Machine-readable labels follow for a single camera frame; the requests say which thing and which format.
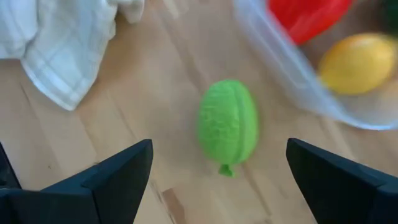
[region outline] wooden surface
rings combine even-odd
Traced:
[[[0,62],[0,140],[26,189],[41,189],[144,138],[154,163],[136,224],[314,223],[285,159],[290,137],[398,175],[397,131],[366,131],[297,109],[238,32],[231,3],[148,0],[118,18],[98,79],[74,112]],[[201,95],[237,78],[258,104],[261,138],[238,177],[217,174],[195,138]]]

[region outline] plaid dish towel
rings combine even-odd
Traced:
[[[74,110],[96,79],[118,8],[138,22],[144,0],[0,0],[0,58],[20,59],[42,93]]]

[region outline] yellow toy fruit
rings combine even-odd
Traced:
[[[359,34],[335,44],[321,59],[320,81],[344,95],[366,93],[393,73],[396,50],[382,34]]]

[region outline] plastic container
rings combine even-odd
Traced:
[[[369,93],[336,95],[317,79],[322,55],[337,41],[353,34],[379,31],[377,0],[357,0],[349,12],[306,44],[297,47],[286,34],[265,0],[234,0],[236,20],[255,46],[270,74],[300,108],[330,116],[363,129],[398,127],[398,79],[396,76]]]

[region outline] red pepper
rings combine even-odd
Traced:
[[[337,22],[352,0],[269,0],[268,5],[296,44],[303,44]]]

